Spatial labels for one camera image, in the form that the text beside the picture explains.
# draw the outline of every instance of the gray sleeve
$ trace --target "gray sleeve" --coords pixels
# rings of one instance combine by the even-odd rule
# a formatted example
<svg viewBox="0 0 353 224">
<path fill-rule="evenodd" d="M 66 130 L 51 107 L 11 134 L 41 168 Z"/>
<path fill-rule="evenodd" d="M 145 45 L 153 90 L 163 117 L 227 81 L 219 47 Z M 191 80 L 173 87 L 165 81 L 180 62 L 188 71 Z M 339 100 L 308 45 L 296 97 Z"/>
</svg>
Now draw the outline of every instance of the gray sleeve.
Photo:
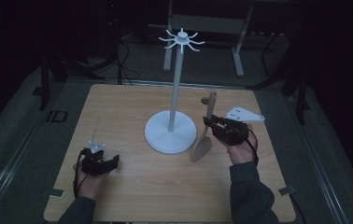
<svg viewBox="0 0 353 224">
<path fill-rule="evenodd" d="M 92 223 L 95 201 L 89 198 L 76 198 L 57 223 Z"/>
<path fill-rule="evenodd" d="M 275 196 L 262 184 L 255 162 L 230 167 L 233 223 L 279 223 L 272 210 Z"/>
</svg>

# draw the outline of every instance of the hand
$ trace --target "hand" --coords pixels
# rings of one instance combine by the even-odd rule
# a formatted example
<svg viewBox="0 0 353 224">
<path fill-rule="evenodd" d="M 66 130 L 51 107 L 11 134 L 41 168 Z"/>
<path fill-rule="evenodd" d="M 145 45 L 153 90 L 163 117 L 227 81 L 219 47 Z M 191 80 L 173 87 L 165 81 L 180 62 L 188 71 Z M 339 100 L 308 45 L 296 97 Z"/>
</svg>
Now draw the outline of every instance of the hand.
<svg viewBox="0 0 353 224">
<path fill-rule="evenodd" d="M 104 181 L 109 175 L 109 173 L 91 176 L 85 174 L 81 171 L 81 167 L 78 168 L 78 197 L 85 197 L 95 200 L 102 186 L 104 185 Z"/>
<path fill-rule="evenodd" d="M 247 127 L 252 130 L 252 125 L 247 124 Z M 249 146 L 247 141 L 244 141 L 241 145 L 238 146 L 229 146 L 223 141 L 219 140 L 227 149 L 229 153 L 230 159 L 233 165 L 254 161 L 254 152 L 252 148 Z M 248 132 L 248 141 L 254 146 L 255 148 L 258 147 L 258 142 L 256 140 L 255 135 L 252 132 Z"/>
</svg>

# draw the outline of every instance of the table leg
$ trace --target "table leg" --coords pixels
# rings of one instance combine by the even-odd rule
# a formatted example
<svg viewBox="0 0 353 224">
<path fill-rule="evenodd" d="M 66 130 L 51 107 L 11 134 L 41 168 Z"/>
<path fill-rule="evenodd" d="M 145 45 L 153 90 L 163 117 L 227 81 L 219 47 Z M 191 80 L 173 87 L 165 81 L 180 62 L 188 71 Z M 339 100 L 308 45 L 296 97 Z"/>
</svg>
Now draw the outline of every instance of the table leg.
<svg viewBox="0 0 353 224">
<path fill-rule="evenodd" d="M 172 27 L 172 19 L 173 19 L 173 0 L 168 1 L 168 25 L 167 29 L 169 32 L 172 32 L 173 27 Z M 167 42 L 167 47 L 171 45 L 171 41 Z M 171 71 L 171 59 L 173 57 L 173 49 L 166 49 L 165 50 L 165 55 L 164 55 L 164 65 L 162 67 L 162 70 L 164 72 L 169 72 Z"/>
<path fill-rule="evenodd" d="M 237 73 L 238 77 L 244 76 L 243 65 L 241 64 L 241 58 L 240 58 L 240 49 L 241 49 L 241 46 L 243 45 L 244 38 L 246 37 L 246 34 L 247 34 L 247 28 L 249 25 L 249 20 L 252 16 L 252 11 L 253 11 L 253 7 L 249 7 L 246 19 L 243 21 L 243 25 L 241 26 L 241 32 L 239 35 L 238 43 L 235 47 L 232 48 L 235 72 Z"/>
</svg>

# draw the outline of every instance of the wooden table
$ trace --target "wooden table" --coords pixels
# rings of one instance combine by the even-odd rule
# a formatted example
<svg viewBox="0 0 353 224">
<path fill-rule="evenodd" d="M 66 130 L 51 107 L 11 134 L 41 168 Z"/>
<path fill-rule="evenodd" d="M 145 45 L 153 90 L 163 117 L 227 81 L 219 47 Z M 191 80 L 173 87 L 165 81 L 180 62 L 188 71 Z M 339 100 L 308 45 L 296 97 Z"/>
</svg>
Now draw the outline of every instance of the wooden table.
<svg viewBox="0 0 353 224">
<path fill-rule="evenodd" d="M 177 111 L 195 123 L 201 135 L 206 106 L 200 100 L 210 89 L 180 88 Z M 224 116 L 240 105 L 260 114 L 252 91 L 217 90 L 214 114 Z M 73 164 L 89 140 L 106 144 L 106 158 L 120 154 L 120 167 L 106 180 L 97 202 L 94 220 L 139 222 L 231 222 L 229 155 L 208 132 L 211 150 L 199 161 L 191 161 L 192 148 L 175 155 L 151 148 L 144 135 L 148 119 L 169 110 L 172 88 L 150 86 L 93 85 L 58 174 L 55 189 L 62 198 L 51 197 L 44 217 L 58 220 L 74 200 Z M 263 122 L 252 123 L 259 141 L 261 181 L 275 195 L 273 210 L 280 221 L 295 219 L 269 135 Z"/>
</svg>

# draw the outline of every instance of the white stand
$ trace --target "white stand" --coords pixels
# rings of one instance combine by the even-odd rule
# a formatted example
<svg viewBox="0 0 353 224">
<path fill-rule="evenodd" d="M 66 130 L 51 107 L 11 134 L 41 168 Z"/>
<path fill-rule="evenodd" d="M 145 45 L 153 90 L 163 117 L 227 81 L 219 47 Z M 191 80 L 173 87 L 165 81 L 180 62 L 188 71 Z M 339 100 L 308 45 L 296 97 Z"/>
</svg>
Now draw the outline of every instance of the white stand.
<svg viewBox="0 0 353 224">
<path fill-rule="evenodd" d="M 181 112 L 177 112 L 177 97 L 179 92 L 179 82 L 183 63 L 184 46 L 189 46 L 194 51 L 191 43 L 204 44 L 204 42 L 194 42 L 190 38 L 197 36 L 188 36 L 183 29 L 177 34 L 172 35 L 174 39 L 162 39 L 162 41 L 175 41 L 172 45 L 165 47 L 170 49 L 177 44 L 176 51 L 176 70 L 174 74 L 173 98 L 171 110 L 162 111 L 153 115 L 145 127 L 145 136 L 148 143 L 156 150 L 163 153 L 178 153 L 188 149 L 196 139 L 196 126 L 193 120 Z"/>
</svg>

